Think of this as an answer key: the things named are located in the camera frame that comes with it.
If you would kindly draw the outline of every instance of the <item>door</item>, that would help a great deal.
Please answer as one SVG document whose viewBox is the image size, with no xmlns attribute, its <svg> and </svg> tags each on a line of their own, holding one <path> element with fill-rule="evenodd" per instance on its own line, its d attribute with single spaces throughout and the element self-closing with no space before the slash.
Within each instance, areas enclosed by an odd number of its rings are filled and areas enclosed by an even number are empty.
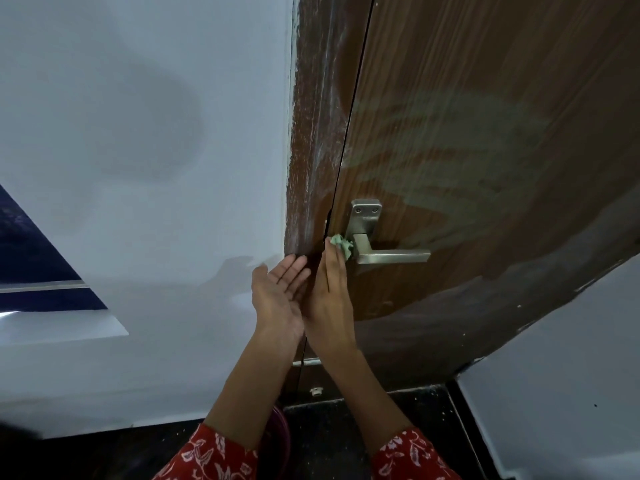
<svg viewBox="0 0 640 480">
<path fill-rule="evenodd" d="M 348 263 L 384 386 L 451 379 L 638 252 L 639 103 L 638 0 L 373 0 L 327 231 L 378 199 L 374 249 L 431 251 Z"/>
</svg>

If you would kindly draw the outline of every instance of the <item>forearm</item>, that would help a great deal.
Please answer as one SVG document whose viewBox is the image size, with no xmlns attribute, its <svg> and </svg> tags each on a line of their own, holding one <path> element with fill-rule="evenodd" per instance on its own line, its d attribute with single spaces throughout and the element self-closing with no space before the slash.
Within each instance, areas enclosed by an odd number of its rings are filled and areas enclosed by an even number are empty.
<svg viewBox="0 0 640 480">
<path fill-rule="evenodd" d="M 247 449 L 258 448 L 294 354 L 295 348 L 255 333 L 204 424 Z"/>
<path fill-rule="evenodd" d="M 356 419 L 370 455 L 413 426 L 380 386 L 362 352 L 336 356 L 325 367 Z"/>
</svg>

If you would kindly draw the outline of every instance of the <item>dark floor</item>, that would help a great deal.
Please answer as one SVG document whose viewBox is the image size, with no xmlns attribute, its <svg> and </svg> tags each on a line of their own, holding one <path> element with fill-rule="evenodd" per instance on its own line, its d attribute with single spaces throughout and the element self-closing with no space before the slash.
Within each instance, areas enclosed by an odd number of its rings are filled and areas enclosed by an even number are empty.
<svg viewBox="0 0 640 480">
<path fill-rule="evenodd" d="M 396 392 L 402 411 L 465 480 L 484 476 L 444 387 Z M 292 435 L 291 479 L 371 478 L 364 445 L 343 401 L 285 410 Z M 12 479 L 150 479 L 187 441 L 199 420 L 13 443 L 0 461 L 22 468 Z"/>
</svg>

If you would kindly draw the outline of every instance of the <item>red floral top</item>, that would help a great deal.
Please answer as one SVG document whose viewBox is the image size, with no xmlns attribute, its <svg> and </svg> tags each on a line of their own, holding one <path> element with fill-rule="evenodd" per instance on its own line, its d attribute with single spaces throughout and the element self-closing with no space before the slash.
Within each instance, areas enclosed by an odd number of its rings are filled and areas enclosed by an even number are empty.
<svg viewBox="0 0 640 480">
<path fill-rule="evenodd" d="M 254 480 L 258 452 L 201 424 L 154 480 Z M 460 480 L 418 428 L 394 436 L 371 459 L 374 480 Z"/>
</svg>

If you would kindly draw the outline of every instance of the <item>door handle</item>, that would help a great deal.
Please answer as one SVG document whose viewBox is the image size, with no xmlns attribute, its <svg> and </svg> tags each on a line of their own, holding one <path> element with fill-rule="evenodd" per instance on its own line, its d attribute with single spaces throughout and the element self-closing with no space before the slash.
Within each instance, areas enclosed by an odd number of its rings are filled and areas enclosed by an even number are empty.
<svg viewBox="0 0 640 480">
<path fill-rule="evenodd" d="M 427 249 L 373 250 L 369 241 L 376 228 L 382 204 L 376 199 L 351 201 L 351 216 L 345 237 L 353 241 L 353 254 L 358 264 L 399 264 L 425 262 L 431 256 Z"/>
</svg>

